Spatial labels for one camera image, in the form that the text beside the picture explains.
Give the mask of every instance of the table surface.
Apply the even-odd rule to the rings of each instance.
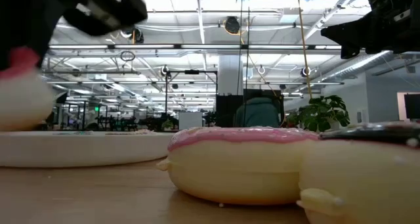
[[[302,209],[247,207],[177,190],[158,161],[72,169],[0,168],[0,223],[308,224]]]

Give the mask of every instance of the donut toy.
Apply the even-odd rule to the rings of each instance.
[[[367,124],[320,135],[299,186],[311,224],[420,223],[420,125]]]
[[[206,200],[276,205],[299,199],[299,168],[315,133],[271,127],[180,131],[157,166],[180,190]]]

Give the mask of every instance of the ceiling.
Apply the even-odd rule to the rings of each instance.
[[[303,26],[307,45],[336,45],[320,35],[320,29],[361,18],[370,11],[368,0],[301,0],[302,24],[299,20],[297,0],[145,0],[148,19],[136,26],[144,36],[144,44],[223,44],[223,45],[302,45]],[[224,28],[227,16],[236,16],[242,23],[242,35],[229,34]],[[131,44],[119,32],[102,37],[90,37],[68,25],[64,19],[58,23],[51,45],[113,45]],[[243,68],[251,72],[249,81],[301,82],[300,71],[305,67],[303,48],[270,50],[222,50],[222,49],[127,49],[135,55],[131,62],[121,59],[121,51],[107,49],[53,49],[44,60],[43,77],[57,89],[72,91],[74,101],[87,100],[92,95],[110,99],[121,96],[118,102],[149,104],[161,109],[158,101],[164,97],[165,84],[161,74],[163,66],[169,70],[215,70],[219,67],[220,55],[241,57]],[[308,51],[308,66],[311,77],[327,74],[346,61],[340,59],[338,48],[330,51]],[[259,75],[258,69],[264,68]],[[68,74],[80,70],[82,74]],[[214,106],[215,84],[213,75],[179,74],[176,81],[200,81],[206,84],[179,84],[178,89],[169,87],[171,96],[169,109],[211,110]],[[117,87],[105,87],[103,83],[80,84],[76,81],[137,81]],[[248,85],[248,87],[269,89],[269,85]],[[294,92],[296,85],[289,85]],[[182,100],[181,93],[191,94],[189,103]]]

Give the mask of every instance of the hanging rope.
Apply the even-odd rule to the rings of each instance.
[[[305,74],[306,74],[306,84],[308,85],[309,97],[310,97],[310,99],[312,99],[312,90],[310,88],[310,78],[309,78],[308,59],[306,57],[305,35],[303,33],[301,0],[297,0],[297,2],[299,4],[299,19],[301,20],[301,35],[302,35],[302,44],[303,44],[304,70],[305,70]]]

